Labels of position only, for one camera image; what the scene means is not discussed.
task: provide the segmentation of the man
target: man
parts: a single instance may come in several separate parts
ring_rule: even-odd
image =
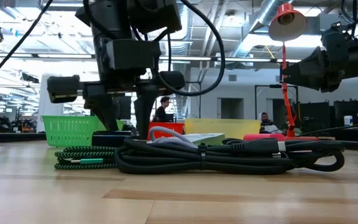
[[[282,131],[279,130],[271,120],[269,120],[269,116],[267,116],[266,112],[260,114],[260,121],[260,133],[282,133]]]
[[[164,96],[160,100],[161,106],[156,110],[153,122],[168,122],[167,114],[165,113],[165,108],[169,106],[169,97]]]

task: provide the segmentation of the red basket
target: red basket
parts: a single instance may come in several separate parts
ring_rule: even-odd
[[[183,132],[183,127],[185,124],[183,123],[164,123],[164,122],[150,122],[149,124],[149,131],[150,128],[160,126],[164,128],[169,128],[171,130],[176,131],[177,133],[181,134]],[[154,131],[154,137],[160,138],[160,137],[172,137],[173,135],[163,133],[161,131]],[[150,132],[147,134],[147,140],[150,140]]]

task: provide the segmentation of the cable tie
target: cable tie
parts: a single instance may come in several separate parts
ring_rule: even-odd
[[[205,152],[206,152],[206,149],[207,149],[207,146],[204,143],[201,143],[198,146],[198,151],[201,154],[201,169],[200,170],[205,169],[205,160],[206,160]]]

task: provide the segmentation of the gray cable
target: gray cable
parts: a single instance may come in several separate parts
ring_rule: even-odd
[[[161,131],[161,132],[164,132],[167,134],[172,134],[177,139],[176,138],[165,138],[165,137],[156,139],[154,136],[154,131]],[[150,138],[153,143],[175,144],[175,145],[185,146],[185,147],[190,147],[190,148],[195,148],[195,149],[198,148],[195,144],[193,144],[189,139],[187,139],[180,133],[177,133],[174,130],[160,127],[160,126],[150,128]]]

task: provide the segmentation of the lamp shade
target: lamp shade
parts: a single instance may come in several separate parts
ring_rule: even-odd
[[[282,4],[268,27],[272,40],[286,42],[294,40],[304,33],[308,22],[302,13],[293,10],[290,3]]]

